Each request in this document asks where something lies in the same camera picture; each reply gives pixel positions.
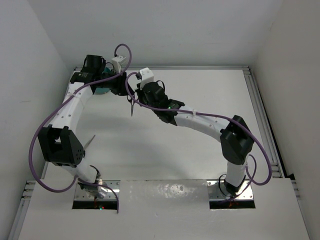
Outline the small black scissors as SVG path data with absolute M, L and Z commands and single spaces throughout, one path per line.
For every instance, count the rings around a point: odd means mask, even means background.
M 127 98 L 127 101 L 130 103 L 130 115 L 133 116 L 134 114 L 134 105 L 135 103 L 138 102 L 138 96 L 136 96 L 136 93 L 132 93 L 131 96 L 130 95 L 127 95 L 126 96 Z

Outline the large black scissors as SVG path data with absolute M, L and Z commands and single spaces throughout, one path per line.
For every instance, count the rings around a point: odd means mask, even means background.
M 88 148 L 88 146 L 91 144 L 91 142 L 94 140 L 96 136 L 93 135 L 89 140 L 88 142 L 83 146 L 83 149 L 86 150 Z

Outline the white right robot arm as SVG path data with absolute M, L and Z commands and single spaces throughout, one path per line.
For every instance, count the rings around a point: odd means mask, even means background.
M 254 140 L 236 123 L 228 120 L 197 115 L 183 102 L 168 98 L 165 89 L 157 82 L 138 83 L 138 101 L 151 108 L 166 124 L 185 127 L 205 134 L 220 143 L 227 172 L 224 186 L 229 195 L 235 196 L 246 178 L 246 159 L 253 148 Z

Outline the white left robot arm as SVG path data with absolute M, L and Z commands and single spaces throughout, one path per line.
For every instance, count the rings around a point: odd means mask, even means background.
M 62 105 L 36 132 L 44 160 L 66 170 L 88 192 L 100 190 L 101 175 L 86 160 L 85 148 L 76 136 L 77 125 L 96 89 L 109 89 L 118 96 L 127 95 L 125 60 L 124 56 L 115 55 L 110 61 L 112 70 L 106 71 L 107 62 L 102 56 L 88 54 L 82 69 L 72 74 Z

